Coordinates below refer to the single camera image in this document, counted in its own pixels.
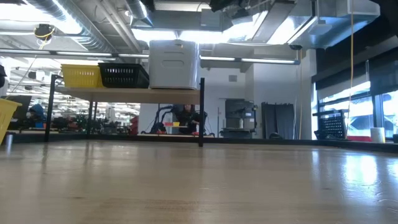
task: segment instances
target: glass window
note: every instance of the glass window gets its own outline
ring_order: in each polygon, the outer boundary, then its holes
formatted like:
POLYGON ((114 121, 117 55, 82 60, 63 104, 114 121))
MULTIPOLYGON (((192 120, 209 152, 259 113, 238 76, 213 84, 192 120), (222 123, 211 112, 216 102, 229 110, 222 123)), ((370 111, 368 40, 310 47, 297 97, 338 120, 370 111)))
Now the glass window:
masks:
MULTIPOLYGON (((324 111, 348 109, 348 101, 325 105, 324 111)), ((371 97, 352 100, 348 114, 345 113, 345 124, 348 122, 348 136, 370 136, 373 127, 373 103, 371 97)))
MULTIPOLYGON (((360 93, 369 92, 370 88, 371 88, 371 82, 364 82, 362 84, 353 86, 353 88, 351 90, 352 91, 351 96, 357 95, 357 94, 360 94, 360 93)), ((344 98, 344 97, 349 97, 349 89, 341 91, 341 92, 336 93, 334 95, 328 96, 328 97, 322 99, 321 103, 330 102, 330 101, 337 100, 337 99, 344 98)))
POLYGON ((382 100, 386 137, 392 138, 393 134, 398 134, 398 91, 383 94, 382 100))

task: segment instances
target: vent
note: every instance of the vent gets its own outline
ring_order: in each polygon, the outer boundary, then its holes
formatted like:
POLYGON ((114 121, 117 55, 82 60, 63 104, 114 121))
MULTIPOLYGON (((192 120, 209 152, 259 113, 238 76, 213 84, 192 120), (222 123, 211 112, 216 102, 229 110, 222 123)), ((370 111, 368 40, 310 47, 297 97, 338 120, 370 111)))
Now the vent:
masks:
POLYGON ((237 75, 229 75, 228 76, 228 81, 237 82, 238 81, 238 76, 237 75))

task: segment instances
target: yellow basket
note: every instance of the yellow basket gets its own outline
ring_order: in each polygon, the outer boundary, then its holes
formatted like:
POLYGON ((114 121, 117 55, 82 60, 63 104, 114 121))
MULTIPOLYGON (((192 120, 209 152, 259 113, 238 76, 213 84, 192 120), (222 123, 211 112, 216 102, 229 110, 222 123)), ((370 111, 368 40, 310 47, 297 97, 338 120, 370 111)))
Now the yellow basket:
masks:
POLYGON ((103 88, 100 68, 97 65, 62 65, 66 87, 103 88))
POLYGON ((18 106, 22 106, 22 104, 0 99, 0 144, 6 134, 8 126, 10 125, 12 115, 18 106))

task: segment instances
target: white container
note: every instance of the white container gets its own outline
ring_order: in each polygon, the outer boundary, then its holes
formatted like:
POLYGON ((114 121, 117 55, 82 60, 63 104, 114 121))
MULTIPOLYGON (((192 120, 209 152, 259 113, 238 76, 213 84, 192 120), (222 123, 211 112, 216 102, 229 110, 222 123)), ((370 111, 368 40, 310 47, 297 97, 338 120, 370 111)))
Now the white container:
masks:
POLYGON ((372 142, 386 143, 386 133, 384 128, 371 128, 371 139, 372 142))
POLYGON ((198 88, 199 46, 182 40, 152 40, 149 44, 151 88, 198 88))

